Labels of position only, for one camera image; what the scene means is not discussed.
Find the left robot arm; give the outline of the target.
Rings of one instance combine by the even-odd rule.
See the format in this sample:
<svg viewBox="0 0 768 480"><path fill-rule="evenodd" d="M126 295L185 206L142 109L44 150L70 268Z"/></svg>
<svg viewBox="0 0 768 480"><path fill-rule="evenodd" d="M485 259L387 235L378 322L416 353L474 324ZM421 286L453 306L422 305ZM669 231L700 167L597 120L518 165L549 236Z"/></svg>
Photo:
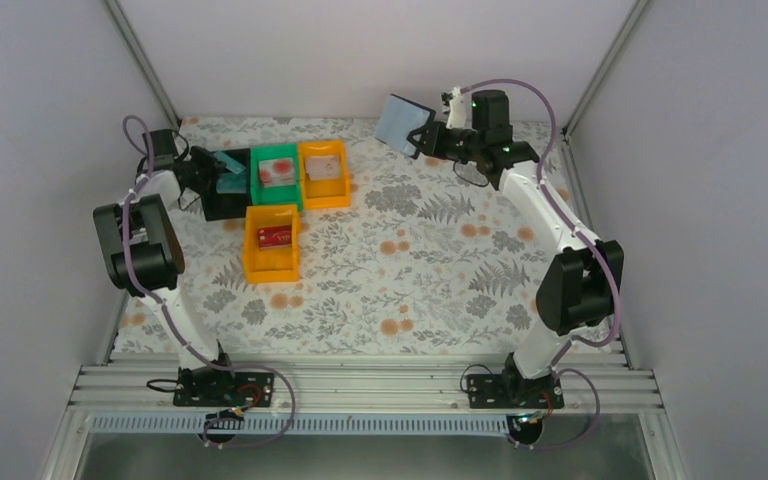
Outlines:
<svg viewBox="0 0 768 480"><path fill-rule="evenodd" d="M143 129L142 140L126 139L142 164L125 197L94 209L92 217L107 275L133 298L142 298L173 341L179 383L228 384L234 368L221 343L206 328L179 278L185 258L168 215L193 175L179 151L176 133Z"/></svg>

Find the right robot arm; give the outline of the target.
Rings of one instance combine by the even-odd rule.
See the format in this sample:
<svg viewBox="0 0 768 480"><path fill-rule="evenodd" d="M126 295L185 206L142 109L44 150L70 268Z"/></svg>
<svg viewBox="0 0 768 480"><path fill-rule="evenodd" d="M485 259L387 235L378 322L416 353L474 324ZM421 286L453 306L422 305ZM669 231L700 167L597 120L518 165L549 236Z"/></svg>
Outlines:
<svg viewBox="0 0 768 480"><path fill-rule="evenodd" d="M445 120L434 110L403 101L394 137L402 150L472 164L489 185L532 221L536 238L553 255L535 297L539 325L509 355L503 377L520 387L552 374L575 342L621 312L624 252L604 241L563 202L544 173L546 158L513 138L509 99L501 90L479 90L469 100L459 90L444 96Z"/></svg>

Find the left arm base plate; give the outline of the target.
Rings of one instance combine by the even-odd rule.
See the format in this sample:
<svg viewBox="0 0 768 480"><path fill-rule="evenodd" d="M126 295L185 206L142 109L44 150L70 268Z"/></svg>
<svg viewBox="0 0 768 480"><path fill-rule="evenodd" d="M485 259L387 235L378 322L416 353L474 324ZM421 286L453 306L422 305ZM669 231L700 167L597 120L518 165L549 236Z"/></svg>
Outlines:
<svg viewBox="0 0 768 480"><path fill-rule="evenodd" d="M271 405L275 376L264 372L181 370L173 393L176 407L262 407Z"/></svg>

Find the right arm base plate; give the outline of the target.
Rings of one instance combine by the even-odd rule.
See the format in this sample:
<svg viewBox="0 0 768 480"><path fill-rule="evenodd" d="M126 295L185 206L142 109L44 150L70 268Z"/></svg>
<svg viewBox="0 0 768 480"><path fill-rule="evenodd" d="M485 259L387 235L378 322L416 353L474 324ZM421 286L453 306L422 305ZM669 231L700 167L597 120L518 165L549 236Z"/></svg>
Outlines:
<svg viewBox="0 0 768 480"><path fill-rule="evenodd" d="M561 409L565 406L560 381L551 375L537 379L507 379L501 374L469 374L465 390L471 409Z"/></svg>

